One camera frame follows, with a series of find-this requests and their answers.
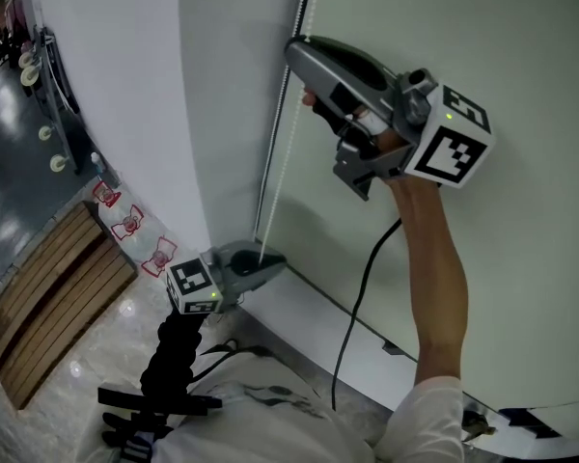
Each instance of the caster wheel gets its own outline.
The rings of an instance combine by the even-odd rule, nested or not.
[[[23,72],[21,72],[21,84],[24,86],[34,86],[38,80],[39,71],[34,66],[26,67]]]
[[[39,129],[39,139],[47,141],[51,137],[52,128],[49,125],[44,125]]]
[[[51,156],[51,160],[49,161],[49,168],[51,168],[52,172],[62,172],[66,166],[67,159],[62,154],[55,154]]]
[[[21,56],[19,57],[19,67],[20,68],[30,67],[34,61],[35,57],[32,54],[32,52],[26,51],[25,53],[22,53]]]

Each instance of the wooden slat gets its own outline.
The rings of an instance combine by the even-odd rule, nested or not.
[[[54,253],[87,219],[92,219],[88,210],[83,204],[78,205],[26,260],[0,297],[0,321],[6,311],[9,311],[17,301],[21,291],[39,275],[42,264],[47,257]]]
[[[52,296],[47,304],[42,308],[37,317],[34,318],[21,339],[17,342],[14,350],[9,354],[5,365],[0,369],[0,382],[7,390],[18,373],[17,366],[21,366],[25,350],[36,348],[42,340],[39,329],[46,320],[52,320],[52,313],[62,306],[63,300],[70,293],[70,297],[79,296],[78,290],[83,291],[88,286],[86,279],[98,276],[118,255],[120,250],[112,240],[105,240],[90,256],[82,262],[72,276],[64,285]]]
[[[51,347],[43,354],[42,359],[33,364],[29,375],[21,384],[12,397],[15,408],[23,408],[44,377],[62,359],[69,347],[76,341],[87,326],[115,299],[123,289],[135,278],[135,271],[128,263],[116,273],[94,296],[83,304],[83,298],[77,301],[83,309],[73,311],[69,317],[63,317],[57,329],[62,329],[60,336],[53,342]]]
[[[97,272],[99,266],[95,266],[94,271],[87,273],[79,285],[67,294],[56,310],[43,322],[37,331],[34,345],[30,344],[24,348],[16,360],[9,383],[3,384],[3,388],[11,400],[34,365],[42,359],[45,352],[60,337],[70,321],[122,269],[124,263],[124,258],[118,254],[109,264],[105,264],[100,272]]]
[[[0,324],[4,324],[0,335],[0,361],[5,354],[9,354],[7,350],[19,327],[50,287],[80,254],[101,236],[103,236],[101,227],[94,220],[86,220],[80,228],[65,240],[64,245],[42,265],[39,274],[30,285],[22,290],[17,302],[14,303],[4,315],[2,321],[0,321]]]

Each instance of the white t-shirt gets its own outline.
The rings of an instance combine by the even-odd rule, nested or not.
[[[155,443],[153,463],[463,460],[462,391],[453,377],[436,377],[416,386],[374,449],[300,377],[273,359],[233,357],[192,394],[220,398],[223,409],[207,417],[186,418]]]

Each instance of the t-shirt sleeve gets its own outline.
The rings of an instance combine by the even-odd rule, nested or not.
[[[415,386],[388,420],[375,447],[381,461],[463,461],[463,391],[454,377],[433,377]]]

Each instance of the white marker cube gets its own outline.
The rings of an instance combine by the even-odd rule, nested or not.
[[[215,313],[223,297],[199,256],[167,269],[167,289],[180,313]]]
[[[431,112],[421,144],[404,171],[462,187],[495,145],[489,117],[477,103],[443,84],[427,101]]]

